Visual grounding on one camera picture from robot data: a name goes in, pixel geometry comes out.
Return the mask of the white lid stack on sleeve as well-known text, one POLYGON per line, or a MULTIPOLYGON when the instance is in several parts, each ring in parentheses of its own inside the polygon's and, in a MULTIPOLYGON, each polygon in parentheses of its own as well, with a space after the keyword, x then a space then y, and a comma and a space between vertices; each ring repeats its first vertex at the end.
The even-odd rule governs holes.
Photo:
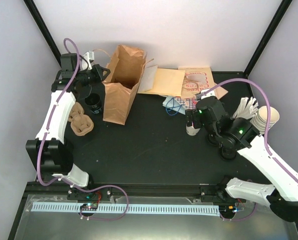
MULTIPOLYGON (((270 121, 269 121, 269 129, 274 126, 280 119, 279 112, 274 108, 270 107, 270 121)), ((258 112, 251 119, 251 124, 259 131, 261 135, 265 133, 266 123, 268 120, 268 112, 267 107, 262 106, 259 108, 258 112)))

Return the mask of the brown paper bag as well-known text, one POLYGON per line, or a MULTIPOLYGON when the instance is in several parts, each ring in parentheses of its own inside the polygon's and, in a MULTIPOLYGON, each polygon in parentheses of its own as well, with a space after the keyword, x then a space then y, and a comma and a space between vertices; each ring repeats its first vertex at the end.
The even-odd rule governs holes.
POLYGON ((106 68, 108 77, 102 82, 105 89, 103 121, 125 125, 137 95, 147 60, 144 50, 118 45, 106 68))

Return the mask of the yellow padded envelope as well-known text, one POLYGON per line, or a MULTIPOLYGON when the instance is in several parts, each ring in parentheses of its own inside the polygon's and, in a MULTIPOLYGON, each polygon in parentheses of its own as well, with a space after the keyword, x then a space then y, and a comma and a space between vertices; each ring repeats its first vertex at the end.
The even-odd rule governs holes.
POLYGON ((185 70, 158 68, 153 65, 145 68, 138 94, 180 97, 185 70))

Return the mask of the white paper cup stack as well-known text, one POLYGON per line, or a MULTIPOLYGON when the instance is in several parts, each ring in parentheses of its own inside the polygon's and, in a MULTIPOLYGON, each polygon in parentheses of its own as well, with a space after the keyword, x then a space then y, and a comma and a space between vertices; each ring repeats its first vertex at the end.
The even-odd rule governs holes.
POLYGON ((190 136, 195 136, 199 131, 199 128, 195 128, 192 121, 186 122, 186 133, 190 136))

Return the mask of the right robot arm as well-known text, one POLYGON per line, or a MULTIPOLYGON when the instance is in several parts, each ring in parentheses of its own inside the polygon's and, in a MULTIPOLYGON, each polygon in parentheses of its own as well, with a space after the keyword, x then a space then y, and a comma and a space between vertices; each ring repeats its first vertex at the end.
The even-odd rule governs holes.
POLYGON ((222 158, 243 156, 270 181, 260 184, 226 177, 223 185, 216 188, 219 200, 245 199, 269 207, 287 222, 298 220, 298 174, 265 146, 264 137, 250 121, 230 117, 215 96, 199 100, 195 109, 185 111, 185 117, 188 129, 207 131, 208 141, 220 148, 222 158))

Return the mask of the brown cardboard cup carrier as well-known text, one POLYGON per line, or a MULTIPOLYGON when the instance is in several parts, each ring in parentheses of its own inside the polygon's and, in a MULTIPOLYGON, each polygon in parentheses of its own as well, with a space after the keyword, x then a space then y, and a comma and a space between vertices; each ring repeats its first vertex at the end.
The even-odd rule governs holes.
POLYGON ((70 122, 70 127, 74 134, 80 137, 88 134, 94 128, 92 119, 84 114, 84 109, 78 102, 73 105, 69 113, 68 122, 70 122))

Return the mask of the right black frame post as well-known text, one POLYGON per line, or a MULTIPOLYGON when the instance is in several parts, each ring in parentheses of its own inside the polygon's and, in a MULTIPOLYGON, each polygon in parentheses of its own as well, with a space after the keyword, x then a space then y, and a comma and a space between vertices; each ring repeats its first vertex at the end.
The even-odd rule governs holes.
POLYGON ((275 30, 279 26, 280 22, 282 21, 284 15, 286 14, 288 8, 290 7, 293 0, 282 0, 279 7, 277 8, 272 20, 270 21, 265 33, 263 34, 256 50, 254 51, 250 61, 248 62, 245 70, 244 76, 246 78, 249 77, 252 70, 254 69, 255 65, 257 64, 259 58, 261 57, 262 53, 264 52, 267 44, 269 43, 271 37, 273 36, 275 30))

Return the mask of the black cup sleeve stack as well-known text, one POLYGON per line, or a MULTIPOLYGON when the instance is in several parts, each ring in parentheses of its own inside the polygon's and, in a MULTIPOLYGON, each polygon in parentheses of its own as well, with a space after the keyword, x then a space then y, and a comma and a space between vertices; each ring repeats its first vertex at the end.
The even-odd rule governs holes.
POLYGON ((102 101, 99 94, 91 93, 84 101, 93 114, 102 113, 102 101))

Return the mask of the black lid stack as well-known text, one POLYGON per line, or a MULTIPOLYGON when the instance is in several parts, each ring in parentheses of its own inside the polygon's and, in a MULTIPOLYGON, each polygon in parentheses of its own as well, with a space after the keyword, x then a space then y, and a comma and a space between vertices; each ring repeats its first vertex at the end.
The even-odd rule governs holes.
POLYGON ((213 135, 207 135, 206 137, 208 144, 217 147, 220 157, 224 161, 233 161, 237 155, 237 152, 231 148, 226 148, 216 141, 213 135))

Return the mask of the jar of white stirrers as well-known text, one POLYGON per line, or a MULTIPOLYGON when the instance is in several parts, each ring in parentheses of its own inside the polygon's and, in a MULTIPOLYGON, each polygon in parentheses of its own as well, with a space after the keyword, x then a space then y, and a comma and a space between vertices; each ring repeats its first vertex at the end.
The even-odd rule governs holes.
POLYGON ((252 119, 259 110, 258 106, 259 104, 255 97, 243 97, 240 100, 237 110, 233 114, 233 118, 252 119))

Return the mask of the tan flat paper bag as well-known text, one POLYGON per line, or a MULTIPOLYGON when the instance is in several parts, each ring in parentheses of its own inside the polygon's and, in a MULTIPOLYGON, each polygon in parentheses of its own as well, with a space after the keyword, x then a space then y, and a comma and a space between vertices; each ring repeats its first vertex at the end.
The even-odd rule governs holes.
POLYGON ((215 88, 214 92, 218 99, 221 99, 223 96, 225 96, 228 93, 227 90, 225 90, 223 87, 220 87, 220 86, 215 88))

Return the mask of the cakes printed paper bag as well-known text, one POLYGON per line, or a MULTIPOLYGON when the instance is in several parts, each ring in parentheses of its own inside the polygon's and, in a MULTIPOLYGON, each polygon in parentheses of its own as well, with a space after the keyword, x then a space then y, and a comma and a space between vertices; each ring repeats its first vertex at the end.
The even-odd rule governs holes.
POLYGON ((210 89, 215 85, 211 68, 206 67, 179 67, 179 70, 185 71, 182 84, 181 98, 192 98, 195 94, 204 89, 210 89))

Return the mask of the black frame post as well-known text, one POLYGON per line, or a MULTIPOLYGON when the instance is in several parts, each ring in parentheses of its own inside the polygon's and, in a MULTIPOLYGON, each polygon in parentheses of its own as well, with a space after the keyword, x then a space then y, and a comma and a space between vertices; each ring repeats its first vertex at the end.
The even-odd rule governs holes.
POLYGON ((40 14, 34 0, 23 0, 28 11, 30 12, 35 24, 37 25, 39 31, 41 32, 45 42, 47 43, 49 49, 51 50, 54 58, 56 59, 59 67, 61 67, 60 57, 61 53, 57 44, 55 43, 52 34, 50 33, 42 15, 40 14))
POLYGON ((264 52, 267 44, 269 43, 271 37, 273 36, 275 30, 279 26, 280 22, 282 21, 284 15, 286 14, 288 8, 290 7, 293 0, 282 0, 279 7, 277 8, 272 20, 270 21, 265 33, 263 34, 256 50, 254 51, 250 61, 248 62, 245 70, 244 76, 246 78, 249 77, 252 70, 254 69, 255 65, 257 64, 259 58, 261 57, 262 53, 264 52))

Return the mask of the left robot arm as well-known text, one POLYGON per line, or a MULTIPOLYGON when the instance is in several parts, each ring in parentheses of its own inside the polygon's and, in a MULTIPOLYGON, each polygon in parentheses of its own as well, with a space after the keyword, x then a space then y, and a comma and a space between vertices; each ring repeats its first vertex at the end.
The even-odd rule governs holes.
POLYGON ((89 174, 73 161, 72 145, 65 139, 67 122, 79 96, 79 90, 104 81, 110 70, 94 64, 94 52, 84 55, 65 53, 60 57, 61 69, 51 85, 51 101, 44 123, 33 140, 25 148, 37 172, 41 185, 64 181, 79 187, 78 193, 86 200, 96 194, 89 174))

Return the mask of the blue checkered paper bag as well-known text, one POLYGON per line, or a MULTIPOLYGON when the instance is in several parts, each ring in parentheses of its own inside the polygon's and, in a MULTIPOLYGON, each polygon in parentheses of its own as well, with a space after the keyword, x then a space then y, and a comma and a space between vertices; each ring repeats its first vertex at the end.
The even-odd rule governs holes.
POLYGON ((191 98, 180 98, 174 97, 175 102, 185 110, 193 110, 196 108, 197 99, 195 97, 191 98))

